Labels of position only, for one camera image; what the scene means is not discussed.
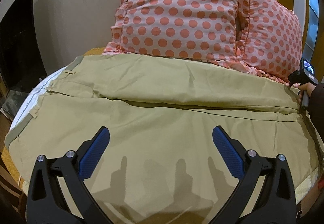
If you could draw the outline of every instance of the camera screen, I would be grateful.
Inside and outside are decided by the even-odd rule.
[[[304,60],[304,68],[314,75],[314,68],[309,64],[309,62]]]

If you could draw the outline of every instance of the silver bolt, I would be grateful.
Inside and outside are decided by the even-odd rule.
[[[279,160],[281,160],[281,161],[285,161],[285,160],[286,160],[286,157],[285,157],[284,155],[282,155],[282,154],[280,154],[280,155],[278,156],[278,158],[279,158]]]
[[[247,152],[247,154],[248,154],[249,156],[251,156],[251,157],[255,157],[255,156],[257,155],[256,151],[254,151],[254,150],[249,150],[249,151]]]
[[[74,157],[75,154],[76,154],[76,153],[75,153],[74,151],[68,151],[68,152],[66,153],[66,156],[67,156],[68,158],[71,158],[71,157]]]
[[[40,155],[40,156],[38,156],[37,161],[42,162],[44,159],[45,159],[45,156]]]

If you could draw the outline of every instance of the person's hand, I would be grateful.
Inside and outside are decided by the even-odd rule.
[[[298,89],[301,90],[300,94],[299,94],[299,98],[298,98],[298,102],[300,103],[302,100],[302,96],[304,94],[304,91],[307,92],[308,96],[310,97],[312,95],[313,90],[315,89],[315,85],[313,85],[312,83],[306,83],[303,85],[299,85]]]

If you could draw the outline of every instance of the blue gripper pad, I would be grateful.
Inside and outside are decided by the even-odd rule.
[[[218,127],[213,129],[213,142],[224,159],[231,175],[241,181],[244,177],[244,162],[226,135]]]
[[[79,162],[78,176],[80,180],[83,181],[91,177],[103,152],[108,146],[109,141],[110,141],[109,130],[107,128],[104,128]]]

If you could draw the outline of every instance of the pillow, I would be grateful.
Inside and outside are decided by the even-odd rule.
[[[298,17],[276,0],[239,0],[238,17],[237,45],[249,71],[288,82],[302,55]]]
[[[121,0],[107,53],[140,53],[209,61],[237,58],[238,0]]]

